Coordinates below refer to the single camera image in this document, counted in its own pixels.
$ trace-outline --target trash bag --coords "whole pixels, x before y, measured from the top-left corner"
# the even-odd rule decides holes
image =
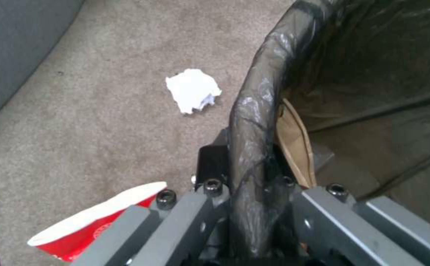
[[[297,0],[257,51],[228,128],[236,256],[273,256],[281,99],[302,118],[319,185],[388,195],[430,222],[430,0]]]

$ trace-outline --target bolt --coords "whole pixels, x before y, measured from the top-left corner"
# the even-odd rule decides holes
[[[174,190],[164,189],[156,196],[157,207],[161,210],[170,210],[177,203],[177,194]]]
[[[292,180],[292,178],[290,177],[283,176],[282,180],[284,181],[284,184],[288,187],[293,187],[295,185],[294,180]]]
[[[337,198],[341,202],[345,202],[348,198],[349,192],[343,185],[338,183],[332,183],[326,186],[326,191]]]
[[[203,192],[209,197],[220,196],[223,192],[223,184],[216,178],[211,178],[203,183]]]

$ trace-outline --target black plastic bag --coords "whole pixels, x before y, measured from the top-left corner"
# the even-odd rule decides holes
[[[430,222],[407,194],[430,195],[430,0],[298,0],[267,35],[230,114],[236,256],[273,255],[295,204],[272,171],[282,97],[311,141],[335,153],[320,184],[341,182],[360,199],[387,194]]]

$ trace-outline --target paper cup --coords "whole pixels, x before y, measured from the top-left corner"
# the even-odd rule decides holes
[[[68,217],[28,241],[55,258],[74,261],[129,206],[149,207],[166,182],[140,185],[121,192],[111,199]]]

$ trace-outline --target screw head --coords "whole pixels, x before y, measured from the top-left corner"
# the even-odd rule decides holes
[[[349,195],[349,192],[343,185],[338,183],[332,183],[326,186],[326,191],[328,191],[335,198],[340,200],[341,202],[345,202],[346,198]]]
[[[157,207],[161,210],[170,210],[177,203],[177,194],[174,190],[164,189],[156,196]]]
[[[203,192],[209,197],[220,196],[223,192],[223,183],[216,178],[210,178],[203,182]]]

